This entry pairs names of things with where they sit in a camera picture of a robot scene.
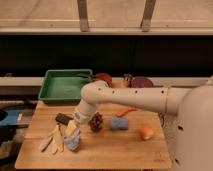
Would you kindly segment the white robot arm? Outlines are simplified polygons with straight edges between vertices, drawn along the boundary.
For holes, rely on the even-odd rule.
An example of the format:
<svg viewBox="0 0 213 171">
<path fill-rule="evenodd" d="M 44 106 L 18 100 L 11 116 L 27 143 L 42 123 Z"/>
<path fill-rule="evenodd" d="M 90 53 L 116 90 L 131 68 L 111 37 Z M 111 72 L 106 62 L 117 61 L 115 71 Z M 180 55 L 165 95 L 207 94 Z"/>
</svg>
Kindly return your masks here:
<svg viewBox="0 0 213 171">
<path fill-rule="evenodd" d="M 174 171 L 213 171 L 213 78 L 195 88 L 111 88 L 105 81 L 81 88 L 74 121 L 85 124 L 99 104 L 113 103 L 177 115 Z"/>
</svg>

